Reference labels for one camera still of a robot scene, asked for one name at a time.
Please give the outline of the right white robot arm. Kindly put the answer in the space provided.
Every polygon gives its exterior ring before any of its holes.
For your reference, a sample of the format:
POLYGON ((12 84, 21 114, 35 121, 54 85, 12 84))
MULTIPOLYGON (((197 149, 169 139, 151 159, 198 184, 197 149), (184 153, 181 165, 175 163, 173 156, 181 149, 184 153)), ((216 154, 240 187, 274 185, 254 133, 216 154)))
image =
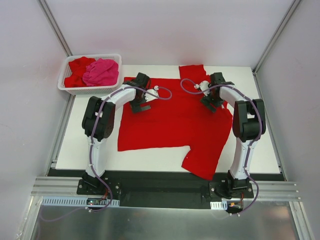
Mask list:
POLYGON ((238 90, 233 82, 225 81, 221 72, 210 75, 198 89, 201 102, 212 112, 227 102, 233 107, 232 132, 236 137, 235 154, 225 182, 214 188, 219 197, 231 199, 250 187, 250 164, 258 140, 266 132, 265 104, 260 98, 251 99, 238 90))

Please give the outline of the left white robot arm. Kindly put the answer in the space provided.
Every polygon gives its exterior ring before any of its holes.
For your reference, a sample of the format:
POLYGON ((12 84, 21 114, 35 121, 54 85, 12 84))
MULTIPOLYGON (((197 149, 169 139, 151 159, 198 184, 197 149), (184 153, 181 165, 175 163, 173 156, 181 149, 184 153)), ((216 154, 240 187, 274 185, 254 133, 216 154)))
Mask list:
POLYGON ((108 192, 103 176, 108 158, 107 139, 114 129, 116 110, 127 103, 134 114, 150 109, 148 105, 142 106, 149 101, 146 94, 150 86, 150 77, 139 72, 114 92, 104 97, 89 98, 81 124, 88 140, 88 165, 79 182, 79 194, 108 192))

